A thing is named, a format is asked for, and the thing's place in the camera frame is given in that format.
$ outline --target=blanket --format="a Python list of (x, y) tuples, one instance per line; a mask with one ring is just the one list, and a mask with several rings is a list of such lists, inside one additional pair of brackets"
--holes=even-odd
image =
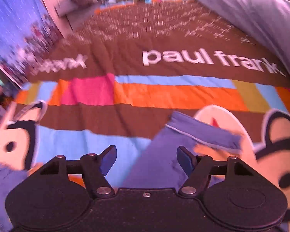
[(179, 145), (236, 155), (287, 195), (290, 230), (290, 75), (198, 1), (101, 6), (29, 81), (0, 125), (0, 164), (28, 170), (113, 144), (112, 186), (178, 188)]

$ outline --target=cartoon character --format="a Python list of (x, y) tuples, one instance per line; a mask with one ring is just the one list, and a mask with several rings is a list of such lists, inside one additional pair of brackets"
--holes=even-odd
[(15, 109), (16, 103), (12, 102), (0, 123), (0, 163), (14, 170), (29, 170), (36, 155), (36, 124), (44, 116), (47, 104), (32, 103), (13, 119)]
[(254, 147), (250, 136), (239, 120), (222, 107), (206, 106), (199, 110), (194, 118), (241, 135), (240, 154), (231, 154), (200, 144), (194, 147), (194, 152), (209, 155), (215, 160), (227, 160), (229, 156), (238, 156), (280, 188), (288, 200), (288, 211), (284, 221), (288, 222), (290, 232), (290, 115), (276, 109), (267, 112), (261, 131), (263, 142), (258, 147)]

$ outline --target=black dot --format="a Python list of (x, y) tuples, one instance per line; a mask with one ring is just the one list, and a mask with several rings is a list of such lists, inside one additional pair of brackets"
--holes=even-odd
[(287, 209), (287, 212), (284, 216), (283, 222), (290, 222), (290, 208)]
[(285, 173), (281, 179), (279, 180), (279, 187), (280, 188), (287, 188), (290, 186), (290, 172)]
[(6, 149), (7, 152), (11, 152), (11, 151), (13, 151), (14, 148), (15, 148), (15, 142), (14, 142), (14, 141), (9, 142), (9, 143), (6, 145), (6, 147), (5, 147), (5, 149)]

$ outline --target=curtain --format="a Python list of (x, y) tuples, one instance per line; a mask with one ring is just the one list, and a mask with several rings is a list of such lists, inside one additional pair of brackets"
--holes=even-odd
[(41, 0), (0, 0), (0, 69), (16, 84), (61, 37)]

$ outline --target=metal pin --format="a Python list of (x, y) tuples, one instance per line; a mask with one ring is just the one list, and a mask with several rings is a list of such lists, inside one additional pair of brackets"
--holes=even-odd
[(196, 191), (197, 191), (197, 190), (196, 190), (194, 187), (189, 187), (189, 186), (187, 186), (187, 187), (183, 187), (183, 188), (182, 188), (182, 192), (183, 192), (184, 194), (194, 194)]
[(144, 197), (150, 197), (151, 194), (150, 194), (150, 193), (144, 193), (143, 196), (144, 196)]
[(98, 194), (107, 195), (110, 194), (112, 190), (109, 187), (99, 187), (97, 189)]

